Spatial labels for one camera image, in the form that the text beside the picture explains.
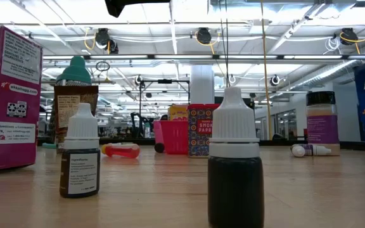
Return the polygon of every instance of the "metal frame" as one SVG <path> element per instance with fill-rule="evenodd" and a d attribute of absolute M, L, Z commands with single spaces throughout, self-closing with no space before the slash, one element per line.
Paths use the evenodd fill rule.
<path fill-rule="evenodd" d="M 149 84 L 146 85 L 146 87 L 142 90 L 141 84 L 148 82 Z M 158 84 L 171 84 L 173 82 L 177 82 L 183 89 L 185 92 L 188 93 L 188 104 L 189 104 L 189 100 L 191 98 L 191 85 L 189 80 L 169 80 L 169 79 L 159 79 L 159 80 L 141 80 L 140 84 L 139 84 L 139 115 L 142 114 L 142 93 L 145 92 L 145 90 L 147 90 L 147 88 L 149 88 L 153 83 L 157 82 Z M 185 82 L 188 84 L 188 90 L 184 88 L 183 85 L 181 85 L 180 82 Z"/>

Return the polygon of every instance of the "purple label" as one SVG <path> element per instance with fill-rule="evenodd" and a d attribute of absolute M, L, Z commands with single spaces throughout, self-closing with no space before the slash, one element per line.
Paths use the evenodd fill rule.
<path fill-rule="evenodd" d="M 337 116 L 307 117 L 308 143 L 338 144 Z"/>

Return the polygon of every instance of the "ceiling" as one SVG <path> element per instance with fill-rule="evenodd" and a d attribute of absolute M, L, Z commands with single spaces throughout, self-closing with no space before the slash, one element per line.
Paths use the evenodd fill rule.
<path fill-rule="evenodd" d="M 261 8 L 260 3 L 255 2 L 258 1 L 227 1 L 227 12 L 224 1 L 221 2 L 222 10 L 219 9 L 218 0 L 173 0 L 172 4 L 135 4 L 126 6 L 121 16 L 115 18 L 108 14 L 104 0 L 26 0 L 22 3 L 0 0 L 0 25 L 5 25 L 25 37 L 31 36 L 35 43 L 43 47 L 44 54 L 50 56 L 106 54 L 97 46 L 89 49 L 84 44 L 86 42 L 89 47 L 93 46 L 94 33 L 98 28 L 109 29 L 111 38 L 118 44 L 119 54 L 212 54 L 210 46 L 202 46 L 195 39 L 195 32 L 200 27 L 209 28 L 215 42 L 215 54 L 224 54 L 223 44 L 225 48 L 228 44 L 229 54 L 263 54 Z M 330 44 L 332 47 L 329 47 L 331 37 L 334 34 L 338 36 L 342 28 L 353 28 L 360 39 L 365 39 L 365 7 L 356 7 L 356 1 L 333 0 L 335 4 L 320 5 L 304 0 L 264 2 L 268 54 L 356 53 L 354 45 L 337 46 L 333 41 Z M 304 19 L 305 15 L 310 15 L 309 20 Z M 221 19 L 226 28 L 226 18 L 228 30 L 223 30 L 222 39 L 218 33 L 222 31 Z M 360 42 L 359 47 L 364 50 L 365 41 Z M 133 90 L 137 75 L 146 80 L 189 80 L 191 65 L 194 64 L 190 61 L 162 63 L 141 60 L 134 61 L 134 67 L 130 67 L 128 61 L 114 63 L 118 67 L 99 75 L 99 71 L 95 70 L 95 62 L 91 61 L 94 81 L 103 81 L 106 78 L 112 81 L 111 84 L 100 84 L 101 91 Z M 44 61 L 43 80 L 49 81 L 59 76 L 67 64 L 67 61 Z M 224 61 L 219 61 L 219 65 L 211 64 L 216 78 L 226 74 Z M 268 63 L 267 76 L 279 75 L 286 79 L 282 83 L 289 85 L 323 66 L 320 62 Z M 235 86 L 265 90 L 262 80 L 263 65 L 231 63 L 229 74 L 236 77 Z M 150 87 L 156 90 L 179 88 L 181 87 L 177 84 L 154 84 Z M 49 84 L 43 84 L 42 90 L 52 91 L 53 88 Z M 124 105 L 123 109 L 129 111 L 136 109 L 137 103 L 133 96 L 137 95 L 130 97 L 120 93 L 100 94 L 102 100 L 113 106 Z M 154 94 L 150 98 L 153 102 L 187 99 L 184 92 Z M 157 113 L 164 113 L 161 110 L 165 108 L 158 109 Z M 154 108 L 149 108 L 148 113 L 151 115 L 153 111 Z"/>

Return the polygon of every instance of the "green bottle cap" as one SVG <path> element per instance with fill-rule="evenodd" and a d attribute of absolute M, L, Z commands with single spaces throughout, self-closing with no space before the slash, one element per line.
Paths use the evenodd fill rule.
<path fill-rule="evenodd" d="M 74 56 L 70 66 L 64 69 L 63 73 L 57 77 L 56 81 L 73 80 L 91 84 L 91 77 L 86 69 L 86 62 L 81 56 Z"/>

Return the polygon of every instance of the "wall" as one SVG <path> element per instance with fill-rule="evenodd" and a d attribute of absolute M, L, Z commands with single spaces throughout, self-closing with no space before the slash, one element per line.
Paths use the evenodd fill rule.
<path fill-rule="evenodd" d="M 334 91 L 336 93 L 339 140 L 360 141 L 355 84 L 338 85 L 336 83 L 329 82 L 325 84 L 324 87 L 313 88 L 311 91 Z M 271 107 L 271 115 L 289 110 L 295 110 L 295 113 L 297 114 L 297 135 L 303 136 L 304 129 L 307 128 L 305 94 L 295 94 L 290 98 L 290 102 L 287 103 L 273 103 L 273 107 Z M 259 108 L 255 110 L 255 118 L 262 118 L 266 116 L 267 108 Z"/>

